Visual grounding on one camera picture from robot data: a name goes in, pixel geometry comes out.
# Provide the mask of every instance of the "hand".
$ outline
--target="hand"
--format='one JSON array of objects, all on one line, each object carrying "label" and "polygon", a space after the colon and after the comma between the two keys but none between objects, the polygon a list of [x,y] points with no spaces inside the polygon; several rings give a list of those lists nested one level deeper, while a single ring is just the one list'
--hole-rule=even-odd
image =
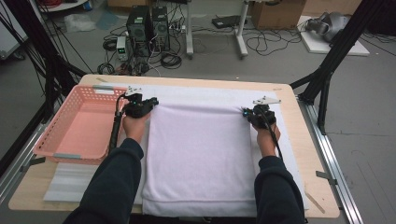
[{"label": "hand", "polygon": [[122,127],[125,130],[126,137],[134,139],[138,144],[142,141],[143,134],[145,133],[146,120],[149,118],[150,113],[140,119],[133,119],[125,116],[122,119]]},{"label": "hand", "polygon": [[[257,131],[257,143],[259,144],[260,151],[262,152],[262,156],[276,156],[275,148],[276,145],[271,137],[270,131],[266,129],[259,129],[253,126],[254,129]],[[271,130],[276,135],[276,140],[280,138],[280,131],[276,127],[276,123],[271,125]]]}]

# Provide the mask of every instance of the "cardboard box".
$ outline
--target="cardboard box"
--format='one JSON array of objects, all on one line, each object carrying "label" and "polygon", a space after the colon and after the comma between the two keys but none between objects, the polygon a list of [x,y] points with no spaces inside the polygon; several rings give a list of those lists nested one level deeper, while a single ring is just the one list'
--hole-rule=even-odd
[{"label": "cardboard box", "polygon": [[319,17],[323,12],[353,15],[361,0],[307,0],[303,15]]},{"label": "cardboard box", "polygon": [[107,0],[110,7],[151,6],[151,0]]},{"label": "cardboard box", "polygon": [[255,3],[251,15],[254,26],[259,29],[295,29],[306,0],[283,0],[275,6],[264,2]]}]

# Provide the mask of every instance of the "pink plastic basket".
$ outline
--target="pink plastic basket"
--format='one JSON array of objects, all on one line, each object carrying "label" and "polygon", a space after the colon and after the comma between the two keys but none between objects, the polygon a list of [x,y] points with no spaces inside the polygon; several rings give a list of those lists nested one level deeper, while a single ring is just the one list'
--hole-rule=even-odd
[{"label": "pink plastic basket", "polygon": [[33,152],[52,161],[99,164],[108,152],[117,98],[125,91],[105,86],[75,86]]}]

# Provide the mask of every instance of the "white sheet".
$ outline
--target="white sheet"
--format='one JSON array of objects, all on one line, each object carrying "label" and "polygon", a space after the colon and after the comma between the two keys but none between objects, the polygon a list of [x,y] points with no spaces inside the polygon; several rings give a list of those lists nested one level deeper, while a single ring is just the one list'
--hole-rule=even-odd
[{"label": "white sheet", "polygon": [[143,212],[255,216],[249,130],[240,107],[158,105],[151,115]]}]

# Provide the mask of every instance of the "gray floor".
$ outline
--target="gray floor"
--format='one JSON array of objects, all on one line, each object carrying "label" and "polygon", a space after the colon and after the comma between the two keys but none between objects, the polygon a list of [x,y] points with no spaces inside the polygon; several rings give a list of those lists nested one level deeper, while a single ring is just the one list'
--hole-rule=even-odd
[{"label": "gray floor", "polygon": [[[103,9],[96,9],[87,14],[94,21],[99,21],[102,13]],[[212,27],[209,21],[208,18],[201,18],[194,19],[193,23]],[[125,20],[119,19],[109,30],[124,23]],[[103,36],[109,30],[97,29],[66,36],[90,68],[96,69],[104,60]],[[369,40],[396,53],[396,43],[383,44],[375,39]],[[332,78],[326,130],[363,221],[396,223],[396,178],[391,174],[396,167],[396,91],[393,88],[396,83],[396,60],[384,50],[362,40],[361,43],[371,52],[370,56],[346,57]],[[269,47],[283,45],[270,43]],[[208,33],[194,34],[194,46],[198,52],[191,61],[183,54],[183,64],[177,70],[158,68],[161,77],[289,84],[315,71],[325,57],[308,53],[303,43],[297,43],[265,57],[249,50],[248,57],[241,61],[233,36]],[[69,53],[69,59],[74,65],[88,70],[76,54]],[[148,77],[159,75],[155,70],[147,72]],[[0,86],[2,157],[44,99],[32,65],[27,60],[2,62]],[[37,213],[9,211],[5,203],[1,205],[1,211],[1,223],[22,223],[29,216],[39,218]],[[45,220],[48,223],[61,222],[65,216],[66,213],[46,213]],[[345,217],[309,221],[344,223]]]}]

